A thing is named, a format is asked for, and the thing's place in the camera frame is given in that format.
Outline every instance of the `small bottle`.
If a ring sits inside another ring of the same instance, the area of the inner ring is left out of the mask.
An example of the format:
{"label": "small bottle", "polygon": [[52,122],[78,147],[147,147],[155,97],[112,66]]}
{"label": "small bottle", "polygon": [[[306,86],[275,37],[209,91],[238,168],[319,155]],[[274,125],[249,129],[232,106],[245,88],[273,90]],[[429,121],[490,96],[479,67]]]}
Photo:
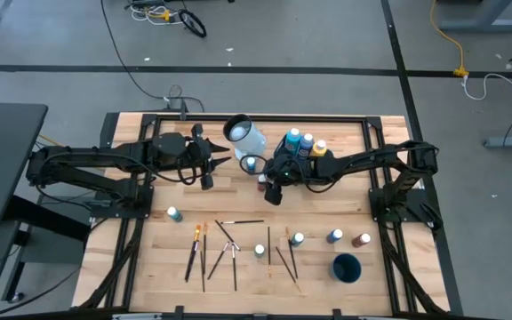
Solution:
{"label": "small bottle", "polygon": [[298,152],[298,147],[300,146],[300,138],[300,130],[296,128],[292,128],[288,134],[285,135],[284,147],[288,149],[288,151],[294,156]]}
{"label": "small bottle", "polygon": [[261,174],[258,176],[258,191],[265,191],[266,185],[268,182],[266,181],[266,175]]}
{"label": "small bottle", "polygon": [[358,247],[368,244],[370,242],[371,242],[371,236],[369,236],[369,234],[362,234],[362,235],[356,237],[355,239],[353,239],[353,241],[351,243],[355,248],[358,248]]}
{"label": "small bottle", "polygon": [[303,234],[298,232],[297,234],[292,236],[292,245],[298,246],[303,242]]}
{"label": "small bottle", "polygon": [[343,231],[341,229],[334,229],[332,232],[327,235],[327,242],[332,244],[335,241],[341,239],[343,237]]}
{"label": "small bottle", "polygon": [[254,173],[256,171],[256,159],[253,157],[249,157],[246,159],[246,167],[249,173]]}
{"label": "small bottle", "polygon": [[306,133],[303,138],[300,140],[300,148],[298,149],[298,159],[305,160],[309,156],[309,151],[311,151],[313,147],[313,135],[311,133]]}
{"label": "small bottle", "polygon": [[325,152],[327,152],[327,144],[325,140],[320,140],[313,144],[311,149],[310,156],[325,156]]}
{"label": "small bottle", "polygon": [[175,207],[169,207],[169,209],[167,209],[167,214],[175,222],[181,222],[183,220],[183,216],[181,215],[181,212],[179,210],[175,209]]}
{"label": "small bottle", "polygon": [[264,249],[264,246],[262,244],[256,244],[256,246],[254,247],[254,255],[256,256],[256,258],[262,258],[264,256],[264,251],[266,251]]}

